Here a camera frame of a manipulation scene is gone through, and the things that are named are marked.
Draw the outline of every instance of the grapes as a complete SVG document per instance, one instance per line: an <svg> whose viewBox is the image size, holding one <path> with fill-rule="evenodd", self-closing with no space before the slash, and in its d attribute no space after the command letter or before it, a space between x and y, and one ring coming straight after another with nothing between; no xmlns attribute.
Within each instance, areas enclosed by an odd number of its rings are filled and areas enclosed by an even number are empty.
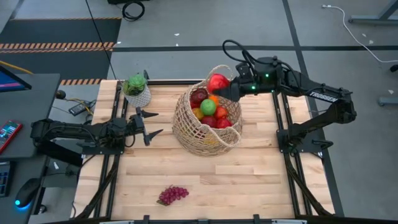
<svg viewBox="0 0 398 224"><path fill-rule="evenodd" d="M159 195L157 203L168 206L175 200L181 200L189 194L188 190L183 187L168 187Z"/></svg>

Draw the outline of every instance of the monitor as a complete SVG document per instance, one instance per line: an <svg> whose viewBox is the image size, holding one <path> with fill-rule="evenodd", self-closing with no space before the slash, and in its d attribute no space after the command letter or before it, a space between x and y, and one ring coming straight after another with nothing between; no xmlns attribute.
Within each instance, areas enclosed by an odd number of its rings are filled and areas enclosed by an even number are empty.
<svg viewBox="0 0 398 224"><path fill-rule="evenodd" d="M0 66L0 92L30 90L31 88L24 80Z"/></svg>

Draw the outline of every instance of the wooden table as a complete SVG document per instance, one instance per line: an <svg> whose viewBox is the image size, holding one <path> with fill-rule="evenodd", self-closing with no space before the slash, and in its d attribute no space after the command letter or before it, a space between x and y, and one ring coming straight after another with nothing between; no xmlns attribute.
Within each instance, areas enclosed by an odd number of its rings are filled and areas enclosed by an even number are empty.
<svg viewBox="0 0 398 224"><path fill-rule="evenodd" d="M152 101L144 109L159 115L147 118L145 125L148 132L164 131L148 147L141 135L136 136L135 145L121 156L112 220L142 220L144 215L150 215L151 220L252 219L253 214L260 214L261 218L293 218L284 158L275 134L278 127L272 95L242 98L241 144L225 155L203 158L182 148L172 133L175 104L187 88L188 85L150 86ZM93 123L110 118L115 89L116 81L101 82ZM310 119L304 97L289 98L289 103L294 122ZM127 117L134 112L129 105ZM307 153L301 153L301 158L308 188L333 213L321 160ZM96 156L81 170L75 196L77 214L98 188L102 162L103 156ZM157 204L161 191L170 185L185 187L190 195L168 207ZM299 191L298 198L303 213ZM105 192L102 215L107 201Z"/></svg>

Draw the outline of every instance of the potted plant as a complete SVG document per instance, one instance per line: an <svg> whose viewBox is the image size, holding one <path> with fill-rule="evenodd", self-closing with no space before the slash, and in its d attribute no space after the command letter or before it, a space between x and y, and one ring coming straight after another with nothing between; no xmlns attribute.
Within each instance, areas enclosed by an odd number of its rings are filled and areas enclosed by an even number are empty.
<svg viewBox="0 0 398 224"><path fill-rule="evenodd" d="M128 102L135 107L146 106L151 99L147 79L141 73L133 75L123 82L123 93Z"/></svg>

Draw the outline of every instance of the floor mat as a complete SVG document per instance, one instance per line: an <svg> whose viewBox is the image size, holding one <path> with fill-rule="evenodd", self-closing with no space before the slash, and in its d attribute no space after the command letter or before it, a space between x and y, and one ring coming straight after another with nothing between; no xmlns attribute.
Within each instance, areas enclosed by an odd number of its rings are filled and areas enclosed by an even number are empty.
<svg viewBox="0 0 398 224"><path fill-rule="evenodd" d="M0 60L34 73L59 73L62 85L106 79L120 18L14 19L0 34Z"/></svg>

